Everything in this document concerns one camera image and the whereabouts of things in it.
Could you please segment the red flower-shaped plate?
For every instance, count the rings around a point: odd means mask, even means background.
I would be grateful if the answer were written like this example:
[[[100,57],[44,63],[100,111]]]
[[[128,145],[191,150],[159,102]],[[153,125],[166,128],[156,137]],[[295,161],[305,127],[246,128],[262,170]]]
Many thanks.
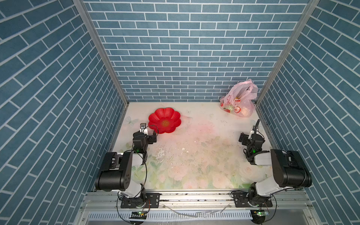
[[[182,123],[181,114],[173,108],[159,108],[149,118],[148,127],[157,134],[172,133]]]

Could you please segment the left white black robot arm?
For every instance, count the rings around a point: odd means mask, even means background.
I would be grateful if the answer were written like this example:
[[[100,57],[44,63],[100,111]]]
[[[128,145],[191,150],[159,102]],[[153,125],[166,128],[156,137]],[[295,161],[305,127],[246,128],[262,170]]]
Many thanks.
[[[157,132],[149,135],[146,129],[133,134],[130,150],[123,153],[108,152],[105,154],[95,179],[96,190],[118,192],[128,199],[146,199],[145,182],[142,184],[131,178],[132,167],[145,166],[148,158],[147,149],[157,141]]]

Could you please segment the pink plastic bag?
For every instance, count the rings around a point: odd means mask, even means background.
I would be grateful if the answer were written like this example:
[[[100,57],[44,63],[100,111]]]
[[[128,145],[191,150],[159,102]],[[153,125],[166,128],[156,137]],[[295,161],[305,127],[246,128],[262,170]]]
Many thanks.
[[[238,117],[248,118],[255,110],[253,100],[257,99],[257,93],[258,87],[251,79],[240,82],[220,99],[220,108]]]

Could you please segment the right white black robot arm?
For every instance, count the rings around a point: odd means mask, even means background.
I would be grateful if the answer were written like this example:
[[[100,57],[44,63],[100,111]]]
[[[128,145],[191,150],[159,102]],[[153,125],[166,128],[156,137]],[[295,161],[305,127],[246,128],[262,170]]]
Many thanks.
[[[250,205],[263,204],[281,191],[312,185],[311,174],[299,152],[277,149],[265,151],[262,149],[265,139],[256,132],[250,135],[241,133],[239,142],[246,147],[244,155],[251,165],[272,168],[272,176],[250,185],[246,196]]]

